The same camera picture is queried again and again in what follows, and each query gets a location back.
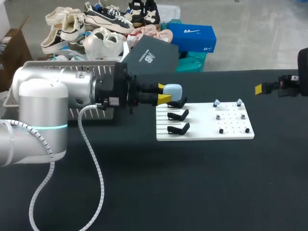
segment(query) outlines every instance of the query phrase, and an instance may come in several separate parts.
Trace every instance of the yellow tab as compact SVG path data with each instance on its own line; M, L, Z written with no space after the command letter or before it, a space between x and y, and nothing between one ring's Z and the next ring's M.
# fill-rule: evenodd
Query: yellow tab
M171 95L158 94L157 105L161 105L163 103L169 103L169 102L171 102Z
M255 87L256 95L259 95L262 93L262 84Z
M158 88L164 89L165 86L159 83L159 84L158 84Z

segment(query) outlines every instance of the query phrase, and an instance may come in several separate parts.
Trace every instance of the gray shoebox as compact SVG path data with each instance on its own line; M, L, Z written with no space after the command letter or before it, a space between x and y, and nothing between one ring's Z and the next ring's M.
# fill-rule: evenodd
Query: gray shoebox
M132 75L172 73L179 65L179 48L144 35L122 62Z

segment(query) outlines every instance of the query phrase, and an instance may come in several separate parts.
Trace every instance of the white board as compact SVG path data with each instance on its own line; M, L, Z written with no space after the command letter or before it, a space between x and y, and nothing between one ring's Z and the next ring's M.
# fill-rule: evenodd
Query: white board
M169 112L182 115L188 109L189 114L183 122L169 120ZM190 128L185 135L169 134L168 126L182 129L186 123ZM240 107L236 102L186 103L182 109L162 104L156 107L156 138L158 141L210 141L210 140L251 140L255 137L245 104Z

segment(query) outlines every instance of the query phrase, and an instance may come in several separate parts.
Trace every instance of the robotic arm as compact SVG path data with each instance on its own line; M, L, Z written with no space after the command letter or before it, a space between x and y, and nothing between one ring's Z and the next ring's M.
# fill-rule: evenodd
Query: robotic arm
M301 50L297 57L298 76L285 75L278 78L276 82L264 82L256 86L256 95L270 94L278 90L279 97L298 94L308 96L308 48Z
M100 78L93 72L21 67L14 75L12 91L19 103L19 121L46 139L55 160L66 153L68 108L128 107L133 113L140 103L157 106L182 97L181 85L140 84L136 76L127 73L124 63L116 63L112 74ZM50 162L45 147L36 137L17 126L13 132L11 141L8 129L0 126L0 165Z

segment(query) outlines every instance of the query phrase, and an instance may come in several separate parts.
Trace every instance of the black tablecloth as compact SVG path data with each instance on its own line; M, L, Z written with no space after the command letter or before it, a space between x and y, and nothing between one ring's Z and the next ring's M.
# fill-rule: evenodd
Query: black tablecloth
M254 95L263 81L297 71L240 71L144 76L180 83L189 103L246 105L250 141L158 142L155 108L117 113L86 126L105 180L102 212L91 231L306 231L308 98ZM31 230L28 207L48 165L0 169L0 230ZM77 127L68 151L41 192L35 220L42 231L76 231L100 196L96 169Z

